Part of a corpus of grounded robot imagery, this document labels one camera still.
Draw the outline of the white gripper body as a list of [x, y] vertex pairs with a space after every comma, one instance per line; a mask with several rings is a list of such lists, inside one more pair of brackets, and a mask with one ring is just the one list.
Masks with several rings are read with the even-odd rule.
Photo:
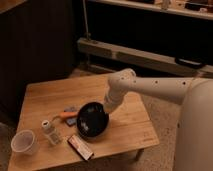
[[122, 104], [125, 95], [125, 91], [110, 88], [104, 97], [104, 111], [108, 114], [114, 112]]

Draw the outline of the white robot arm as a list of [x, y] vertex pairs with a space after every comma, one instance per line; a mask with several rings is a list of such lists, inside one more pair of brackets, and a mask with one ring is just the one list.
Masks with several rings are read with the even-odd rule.
[[110, 114], [132, 91], [181, 105], [173, 171], [213, 171], [213, 79], [141, 78], [127, 68], [111, 73], [104, 97]]

